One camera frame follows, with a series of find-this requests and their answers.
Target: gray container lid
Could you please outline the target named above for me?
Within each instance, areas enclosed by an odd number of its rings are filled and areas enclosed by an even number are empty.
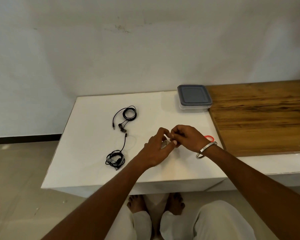
[[[178,86],[180,103],[183,106],[210,106],[212,99],[204,85]]]

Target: silver bangle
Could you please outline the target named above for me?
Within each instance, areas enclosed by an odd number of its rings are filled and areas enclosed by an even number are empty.
[[[199,153],[197,153],[196,158],[197,158],[197,159],[204,158],[205,156],[202,155],[203,151],[204,151],[205,149],[207,149],[207,148],[208,148],[209,146],[211,146],[211,145],[218,145],[218,143],[217,143],[216,141],[210,142],[208,145],[206,145],[204,148],[202,148],[202,149],[200,150]]]

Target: red object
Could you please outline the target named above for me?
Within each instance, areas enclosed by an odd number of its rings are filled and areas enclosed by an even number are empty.
[[[214,141],[214,138],[213,136],[204,136],[205,138],[207,138],[209,141],[213,142]]]

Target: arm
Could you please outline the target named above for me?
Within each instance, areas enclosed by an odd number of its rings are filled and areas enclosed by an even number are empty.
[[[171,138],[193,152],[210,143],[199,131],[177,125]],[[240,161],[217,145],[203,152],[228,176],[252,208],[281,240],[300,239],[300,195]]]
[[[160,128],[144,148],[115,177],[91,195],[57,224],[42,240],[104,239],[137,179],[161,163],[175,148],[176,141],[161,149],[167,129]]]

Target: floor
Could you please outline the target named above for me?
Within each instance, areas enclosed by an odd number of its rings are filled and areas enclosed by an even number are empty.
[[[41,239],[84,198],[40,189],[57,141],[0,145],[0,240]],[[293,188],[300,193],[300,187]],[[182,193],[185,213],[214,200],[236,207],[257,239],[277,239],[238,191]],[[146,203],[154,225],[162,214],[165,194],[150,194]]]

